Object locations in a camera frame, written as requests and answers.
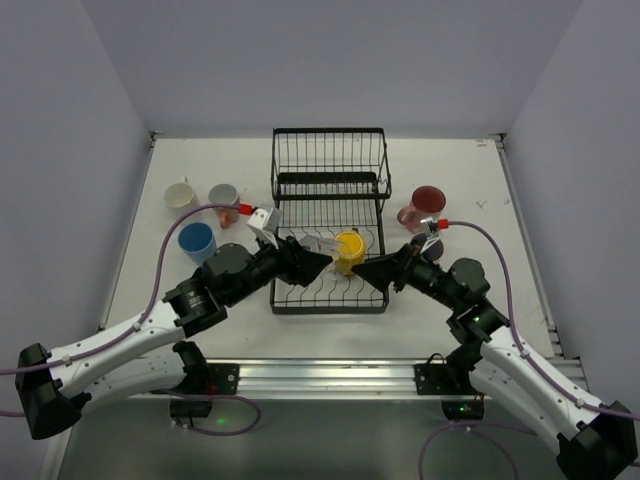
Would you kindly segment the blue tumbler cup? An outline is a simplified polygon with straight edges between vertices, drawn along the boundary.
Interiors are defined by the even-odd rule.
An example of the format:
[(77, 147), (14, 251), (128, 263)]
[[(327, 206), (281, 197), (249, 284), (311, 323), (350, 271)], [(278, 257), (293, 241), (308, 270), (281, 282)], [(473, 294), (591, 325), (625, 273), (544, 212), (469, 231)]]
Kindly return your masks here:
[(214, 255), (217, 243), (213, 229), (206, 223), (193, 222), (178, 235), (181, 250), (198, 266)]

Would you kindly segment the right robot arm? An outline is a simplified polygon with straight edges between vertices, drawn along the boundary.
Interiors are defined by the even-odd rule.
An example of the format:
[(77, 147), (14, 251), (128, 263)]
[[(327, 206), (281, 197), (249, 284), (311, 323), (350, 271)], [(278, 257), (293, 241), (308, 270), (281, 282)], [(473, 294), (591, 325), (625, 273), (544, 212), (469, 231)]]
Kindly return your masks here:
[(459, 346), (447, 367), (531, 429), (566, 478), (614, 479), (637, 459), (629, 410), (604, 405), (522, 341), (487, 299), (490, 285), (478, 261), (461, 258), (443, 270), (405, 245), (352, 270), (378, 290), (410, 286), (449, 308), (447, 324)]

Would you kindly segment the salmon floral mug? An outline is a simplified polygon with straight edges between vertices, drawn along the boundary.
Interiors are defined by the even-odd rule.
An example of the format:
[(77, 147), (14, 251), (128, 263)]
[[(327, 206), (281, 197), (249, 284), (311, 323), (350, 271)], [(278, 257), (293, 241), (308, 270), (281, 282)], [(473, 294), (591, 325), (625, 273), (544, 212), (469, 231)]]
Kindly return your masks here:
[(216, 209), (220, 227), (225, 230), (233, 226), (239, 219), (237, 206), (240, 204), (238, 190), (231, 184), (218, 184), (211, 188), (208, 194), (210, 204), (217, 204)]

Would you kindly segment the clear glass cup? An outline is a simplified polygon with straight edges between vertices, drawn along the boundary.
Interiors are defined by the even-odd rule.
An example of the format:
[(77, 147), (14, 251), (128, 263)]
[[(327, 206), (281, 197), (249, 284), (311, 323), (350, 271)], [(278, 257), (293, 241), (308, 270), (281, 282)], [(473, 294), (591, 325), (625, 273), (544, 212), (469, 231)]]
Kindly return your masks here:
[(302, 247), (313, 253), (329, 256), (332, 259), (331, 266), (328, 270), (334, 275), (341, 275), (340, 258), (346, 252), (347, 245), (334, 238), (324, 238), (314, 235), (306, 235), (299, 240)]

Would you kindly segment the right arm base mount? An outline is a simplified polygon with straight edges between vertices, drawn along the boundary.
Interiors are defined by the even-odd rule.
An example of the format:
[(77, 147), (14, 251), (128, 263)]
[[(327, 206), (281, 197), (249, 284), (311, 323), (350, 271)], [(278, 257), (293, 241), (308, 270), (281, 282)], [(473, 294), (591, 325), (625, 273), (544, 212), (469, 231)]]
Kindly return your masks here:
[(485, 395), (471, 386), (467, 372), (451, 366), (442, 354), (432, 354), (414, 364), (413, 373), (416, 393), (437, 398), (448, 421), (485, 418)]

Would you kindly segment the yellow mug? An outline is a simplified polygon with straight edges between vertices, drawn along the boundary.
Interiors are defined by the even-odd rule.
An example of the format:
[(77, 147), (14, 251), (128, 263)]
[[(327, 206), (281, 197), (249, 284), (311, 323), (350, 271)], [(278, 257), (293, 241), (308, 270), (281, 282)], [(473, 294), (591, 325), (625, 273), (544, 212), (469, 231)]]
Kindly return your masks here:
[(350, 276), (353, 274), (352, 268), (364, 261), (367, 250), (365, 239), (356, 229), (351, 229), (338, 233), (334, 241), (337, 249), (335, 271)]

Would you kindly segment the iridescent pink mug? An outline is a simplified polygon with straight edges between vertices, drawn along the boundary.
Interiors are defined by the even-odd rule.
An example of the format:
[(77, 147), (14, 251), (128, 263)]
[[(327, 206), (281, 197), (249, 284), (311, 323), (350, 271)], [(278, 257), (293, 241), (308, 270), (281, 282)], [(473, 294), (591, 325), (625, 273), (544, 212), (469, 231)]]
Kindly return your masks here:
[(437, 262), (443, 254), (444, 244), (435, 238), (427, 240), (420, 251), (421, 257), (430, 262)]

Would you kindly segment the white ceramic mug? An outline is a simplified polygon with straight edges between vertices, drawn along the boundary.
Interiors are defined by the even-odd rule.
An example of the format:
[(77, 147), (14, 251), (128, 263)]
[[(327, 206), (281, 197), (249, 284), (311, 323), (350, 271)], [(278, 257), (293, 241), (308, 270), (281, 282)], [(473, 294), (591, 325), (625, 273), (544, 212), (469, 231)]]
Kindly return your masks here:
[(172, 220), (177, 220), (200, 206), (197, 193), (186, 176), (166, 187), (163, 202)]

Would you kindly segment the pink floral mug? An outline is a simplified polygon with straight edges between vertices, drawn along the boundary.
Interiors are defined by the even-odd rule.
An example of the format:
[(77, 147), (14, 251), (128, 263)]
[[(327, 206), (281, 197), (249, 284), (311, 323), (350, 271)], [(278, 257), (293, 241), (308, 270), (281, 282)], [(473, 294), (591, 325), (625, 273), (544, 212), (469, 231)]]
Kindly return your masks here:
[(397, 221), (407, 230), (418, 233), (422, 230), (422, 221), (433, 217), (437, 219), (446, 206), (446, 196), (435, 186), (420, 186), (411, 196), (410, 203), (397, 214)]

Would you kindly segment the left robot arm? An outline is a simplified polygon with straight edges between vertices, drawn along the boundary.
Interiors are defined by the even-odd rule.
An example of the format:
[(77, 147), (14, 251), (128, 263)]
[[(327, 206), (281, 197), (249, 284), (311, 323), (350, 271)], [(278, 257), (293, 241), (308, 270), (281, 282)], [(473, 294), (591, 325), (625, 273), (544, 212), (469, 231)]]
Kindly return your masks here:
[(210, 393), (211, 370), (193, 336), (272, 280), (308, 286), (331, 262), (293, 237), (260, 243), (254, 254), (224, 244), (143, 313), (64, 347), (23, 349), (15, 386), (32, 439), (67, 430), (106, 401), (146, 392)]

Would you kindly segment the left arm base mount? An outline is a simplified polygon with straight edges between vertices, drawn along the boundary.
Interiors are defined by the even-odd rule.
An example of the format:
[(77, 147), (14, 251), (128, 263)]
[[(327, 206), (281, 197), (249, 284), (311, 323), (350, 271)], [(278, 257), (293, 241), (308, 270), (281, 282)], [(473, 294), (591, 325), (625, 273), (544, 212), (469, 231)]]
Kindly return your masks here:
[(240, 365), (237, 363), (207, 363), (186, 374), (175, 387), (154, 389), (152, 394), (177, 393), (169, 403), (173, 420), (186, 420), (189, 426), (195, 420), (206, 419), (213, 411), (210, 397), (229, 399), (237, 394)]

